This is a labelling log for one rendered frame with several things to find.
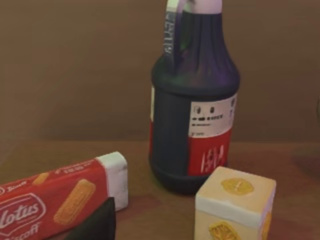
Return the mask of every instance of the bottle base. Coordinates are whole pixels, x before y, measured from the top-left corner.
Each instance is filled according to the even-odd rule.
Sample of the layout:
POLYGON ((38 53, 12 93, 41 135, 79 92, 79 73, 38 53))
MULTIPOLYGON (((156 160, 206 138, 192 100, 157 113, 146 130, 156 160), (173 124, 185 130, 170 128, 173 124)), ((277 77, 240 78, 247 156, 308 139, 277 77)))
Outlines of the bottle base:
POLYGON ((152 164, 150 157, 149 164, 152 173, 165 189, 181 195, 195 195, 210 176, 173 176, 152 164))

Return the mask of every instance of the box top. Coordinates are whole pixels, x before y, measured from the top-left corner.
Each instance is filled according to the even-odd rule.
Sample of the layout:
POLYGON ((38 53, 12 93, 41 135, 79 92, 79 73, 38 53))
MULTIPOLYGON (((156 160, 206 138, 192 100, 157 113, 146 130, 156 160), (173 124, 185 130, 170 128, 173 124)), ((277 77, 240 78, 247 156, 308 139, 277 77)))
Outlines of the box top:
POLYGON ((258 228, 273 204, 275 191, 275 180, 218 167, 196 194, 195 208, 258 228))

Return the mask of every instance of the bottle body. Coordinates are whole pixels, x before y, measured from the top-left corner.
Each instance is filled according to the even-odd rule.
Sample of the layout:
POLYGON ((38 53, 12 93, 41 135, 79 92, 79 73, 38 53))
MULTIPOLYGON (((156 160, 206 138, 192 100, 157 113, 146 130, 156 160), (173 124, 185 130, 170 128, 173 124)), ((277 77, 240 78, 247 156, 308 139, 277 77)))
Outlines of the bottle body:
POLYGON ((240 78, 221 21, 221 14, 184 12, 176 72, 163 56, 152 70, 149 163, 180 194, 195 194, 227 164, 240 78))

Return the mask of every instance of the red biscuit package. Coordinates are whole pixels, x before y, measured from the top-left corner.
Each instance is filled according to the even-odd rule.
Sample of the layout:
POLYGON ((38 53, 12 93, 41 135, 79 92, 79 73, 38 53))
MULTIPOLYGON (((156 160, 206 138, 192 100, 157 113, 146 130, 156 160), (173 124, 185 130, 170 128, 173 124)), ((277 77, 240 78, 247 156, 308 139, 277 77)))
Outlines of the red biscuit package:
POLYGON ((117 211, 128 206, 128 167, 119 152, 0 185, 0 240, 67 231, 108 197, 117 211))

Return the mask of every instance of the bottle label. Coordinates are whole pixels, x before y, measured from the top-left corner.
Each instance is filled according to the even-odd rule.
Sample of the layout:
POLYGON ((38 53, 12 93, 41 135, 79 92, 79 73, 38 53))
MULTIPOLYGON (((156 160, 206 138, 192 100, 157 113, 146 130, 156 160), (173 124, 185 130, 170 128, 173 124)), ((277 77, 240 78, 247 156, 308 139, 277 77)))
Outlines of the bottle label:
POLYGON ((149 129, 149 154, 152 153, 152 136, 154 128, 154 107, 155 107, 155 88, 151 88, 151 110, 150 110, 150 129, 149 129))
POLYGON ((192 102, 189 121, 189 176, 208 175, 227 161, 237 95, 192 102))

